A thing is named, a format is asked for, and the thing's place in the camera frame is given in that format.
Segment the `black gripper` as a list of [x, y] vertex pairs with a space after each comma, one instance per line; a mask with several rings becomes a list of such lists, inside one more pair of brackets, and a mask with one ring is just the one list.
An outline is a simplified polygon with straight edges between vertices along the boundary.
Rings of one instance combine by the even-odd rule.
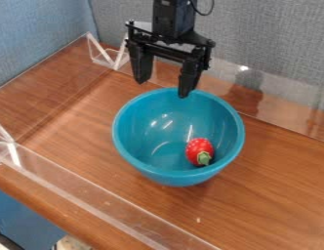
[[216, 42], [193, 29], [178, 37], [161, 34], [153, 30], [151, 23], [146, 21], [130, 20], [126, 22], [126, 27], [129, 29], [126, 43], [135, 82], [142, 84], [150, 79], [154, 57], [183, 63], [178, 95], [186, 98], [196, 89], [202, 70], [209, 68]]

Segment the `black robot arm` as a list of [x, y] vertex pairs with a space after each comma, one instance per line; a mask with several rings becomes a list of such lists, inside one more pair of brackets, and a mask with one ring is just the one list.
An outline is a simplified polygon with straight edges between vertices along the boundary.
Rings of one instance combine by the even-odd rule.
[[196, 89], [204, 70], [209, 69], [216, 42], [194, 31], [197, 0], [154, 0], [151, 22], [129, 20], [126, 46], [138, 84], [151, 77], [154, 57], [182, 64], [178, 95], [186, 98]]

